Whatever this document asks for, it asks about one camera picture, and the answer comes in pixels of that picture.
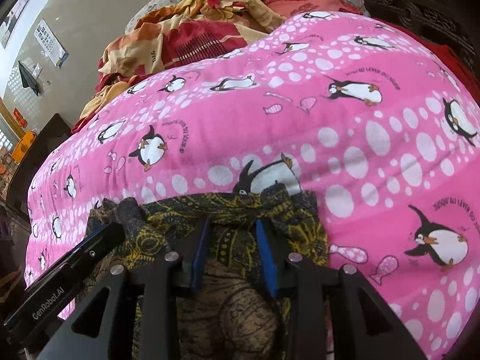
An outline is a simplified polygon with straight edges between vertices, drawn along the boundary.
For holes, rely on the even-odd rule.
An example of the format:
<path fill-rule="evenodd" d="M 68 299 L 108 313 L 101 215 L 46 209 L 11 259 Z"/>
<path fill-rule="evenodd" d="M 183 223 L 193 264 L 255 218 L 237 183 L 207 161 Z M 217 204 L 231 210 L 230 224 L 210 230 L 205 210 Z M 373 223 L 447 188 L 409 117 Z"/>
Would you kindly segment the dark floral patterned garment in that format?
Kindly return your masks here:
<path fill-rule="evenodd" d="M 256 220 L 269 219 L 295 252 L 315 264 L 328 262 L 327 236 L 316 194 L 289 195 L 283 186 L 259 194 L 200 193 L 140 205 L 131 197 L 104 200 L 89 213 L 87 233 L 118 222 L 124 243 L 97 264 L 83 292 L 115 264 L 129 269 L 150 265 L 174 249 L 199 219 L 213 223 L 202 285 L 193 299 L 176 303 L 183 359 L 283 359 L 287 354 L 290 302 L 265 290 L 256 244 Z"/>

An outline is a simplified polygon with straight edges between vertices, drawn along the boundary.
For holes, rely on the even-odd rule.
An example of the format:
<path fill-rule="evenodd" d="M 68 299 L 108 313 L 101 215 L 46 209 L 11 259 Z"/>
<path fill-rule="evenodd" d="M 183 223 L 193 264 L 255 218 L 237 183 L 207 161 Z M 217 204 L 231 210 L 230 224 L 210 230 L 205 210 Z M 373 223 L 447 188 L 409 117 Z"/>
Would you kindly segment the pink penguin bed sheet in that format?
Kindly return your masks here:
<path fill-rule="evenodd" d="M 80 242 L 104 199 L 258 203 L 275 184 L 316 195 L 329 265 L 359 267 L 444 359 L 479 302 L 479 105 L 421 43 L 349 13 L 300 13 L 108 103 L 32 179 L 24 278 Z"/>

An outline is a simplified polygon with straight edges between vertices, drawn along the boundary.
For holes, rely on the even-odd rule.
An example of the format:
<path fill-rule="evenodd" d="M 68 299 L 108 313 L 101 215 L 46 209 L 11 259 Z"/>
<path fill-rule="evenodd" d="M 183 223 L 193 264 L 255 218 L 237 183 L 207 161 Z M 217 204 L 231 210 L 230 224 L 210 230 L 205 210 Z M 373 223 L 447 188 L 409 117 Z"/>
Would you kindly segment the dark wooden footboard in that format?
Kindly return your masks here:
<path fill-rule="evenodd" d="M 9 208 L 25 221 L 29 220 L 27 196 L 32 178 L 48 155 L 66 139 L 69 139 L 71 135 L 71 127 L 60 114 L 55 113 L 41 132 L 38 133 L 36 140 L 32 143 L 32 146 L 28 149 L 13 174 L 7 189 L 6 203 Z"/>

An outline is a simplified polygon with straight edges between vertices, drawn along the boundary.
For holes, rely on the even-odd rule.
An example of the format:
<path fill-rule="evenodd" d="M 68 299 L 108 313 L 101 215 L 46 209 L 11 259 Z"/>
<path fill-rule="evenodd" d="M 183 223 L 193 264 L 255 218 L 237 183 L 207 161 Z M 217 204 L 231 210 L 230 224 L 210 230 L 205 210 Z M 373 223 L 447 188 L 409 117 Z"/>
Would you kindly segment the red orange crumpled blanket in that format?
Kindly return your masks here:
<path fill-rule="evenodd" d="M 80 132 L 115 97 L 145 78 L 245 47 L 309 10 L 366 11 L 364 0 L 181 0 L 153 10 L 104 50 L 96 93 L 72 132 Z"/>

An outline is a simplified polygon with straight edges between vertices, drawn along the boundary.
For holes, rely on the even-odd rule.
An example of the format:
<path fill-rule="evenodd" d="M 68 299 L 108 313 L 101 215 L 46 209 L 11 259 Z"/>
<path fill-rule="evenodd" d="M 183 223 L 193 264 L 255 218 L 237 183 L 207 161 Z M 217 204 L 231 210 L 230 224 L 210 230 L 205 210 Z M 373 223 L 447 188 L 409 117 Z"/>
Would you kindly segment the dark carved wooden headboard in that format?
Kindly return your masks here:
<path fill-rule="evenodd" d="M 448 0 L 364 0 L 364 4 L 372 17 L 452 48 L 470 72 L 479 76 L 479 31 Z"/>

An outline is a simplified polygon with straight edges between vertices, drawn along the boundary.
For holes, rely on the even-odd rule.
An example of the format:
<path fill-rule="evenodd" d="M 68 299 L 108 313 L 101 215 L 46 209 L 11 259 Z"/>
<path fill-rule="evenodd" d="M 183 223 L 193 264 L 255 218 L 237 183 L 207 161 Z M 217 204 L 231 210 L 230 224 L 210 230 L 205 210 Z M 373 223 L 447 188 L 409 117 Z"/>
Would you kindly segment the dark cloth hanging on wall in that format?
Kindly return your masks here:
<path fill-rule="evenodd" d="M 19 75 L 21 79 L 22 86 L 27 89 L 30 88 L 32 92 L 38 97 L 41 94 L 41 88 L 38 84 L 36 78 L 33 77 L 29 69 L 24 66 L 21 61 L 18 61 Z"/>

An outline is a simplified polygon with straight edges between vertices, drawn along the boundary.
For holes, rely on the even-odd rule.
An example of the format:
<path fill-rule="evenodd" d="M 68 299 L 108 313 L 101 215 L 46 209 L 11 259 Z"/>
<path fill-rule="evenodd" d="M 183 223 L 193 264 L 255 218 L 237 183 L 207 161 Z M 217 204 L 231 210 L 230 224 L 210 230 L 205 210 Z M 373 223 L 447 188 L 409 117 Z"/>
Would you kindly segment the wall calendar paper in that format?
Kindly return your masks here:
<path fill-rule="evenodd" d="M 47 22 L 41 19 L 34 30 L 34 37 L 46 53 L 49 60 L 57 67 L 61 68 L 68 58 L 68 52 L 61 45 L 57 37 L 51 31 Z"/>

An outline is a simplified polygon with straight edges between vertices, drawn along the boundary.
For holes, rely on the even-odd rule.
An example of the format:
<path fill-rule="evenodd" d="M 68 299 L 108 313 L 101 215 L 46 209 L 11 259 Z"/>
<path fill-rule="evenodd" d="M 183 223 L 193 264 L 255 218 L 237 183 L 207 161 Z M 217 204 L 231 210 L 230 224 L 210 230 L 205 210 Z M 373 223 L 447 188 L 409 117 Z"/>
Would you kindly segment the framed wall picture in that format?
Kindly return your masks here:
<path fill-rule="evenodd" d="M 28 4 L 29 0 L 18 0 L 16 4 L 11 8 L 7 16 L 1 22 L 1 46 L 3 49 L 7 47 L 9 39 L 13 33 L 13 30 L 16 27 L 17 21 L 20 19 L 24 8 Z"/>

